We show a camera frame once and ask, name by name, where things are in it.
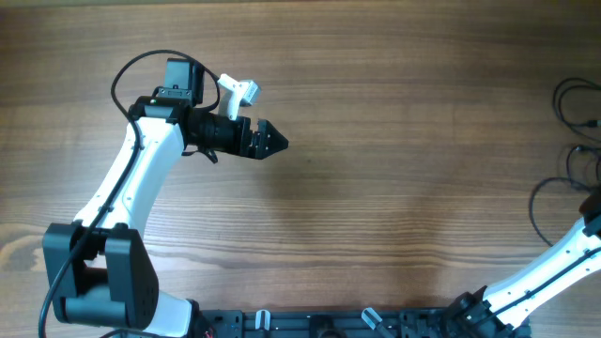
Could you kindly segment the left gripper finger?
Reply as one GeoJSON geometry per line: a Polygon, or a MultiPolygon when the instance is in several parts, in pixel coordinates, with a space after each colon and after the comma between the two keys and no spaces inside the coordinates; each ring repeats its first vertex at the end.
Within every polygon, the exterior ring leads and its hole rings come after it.
{"type": "Polygon", "coordinates": [[[267,119],[258,120],[255,134],[259,146],[288,146],[288,140],[267,119]]]}
{"type": "Polygon", "coordinates": [[[287,149],[287,140],[268,138],[259,140],[254,145],[254,158],[264,160],[267,157],[287,149]]]}

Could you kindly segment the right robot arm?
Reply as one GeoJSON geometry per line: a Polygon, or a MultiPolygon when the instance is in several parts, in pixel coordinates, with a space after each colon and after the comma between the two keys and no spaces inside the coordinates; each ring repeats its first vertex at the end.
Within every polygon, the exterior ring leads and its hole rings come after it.
{"type": "Polygon", "coordinates": [[[465,293],[443,313],[444,337],[517,337],[538,307],[600,270],[600,190],[580,205],[566,235],[526,268],[477,293],[465,293]]]}

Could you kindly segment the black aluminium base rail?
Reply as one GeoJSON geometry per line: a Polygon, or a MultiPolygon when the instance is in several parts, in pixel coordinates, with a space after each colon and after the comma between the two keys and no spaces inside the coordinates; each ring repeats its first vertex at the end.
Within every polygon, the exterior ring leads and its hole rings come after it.
{"type": "Polygon", "coordinates": [[[441,308],[379,312],[371,327],[359,311],[256,312],[202,311],[190,323],[187,337],[318,338],[318,337],[441,337],[441,308]]]}

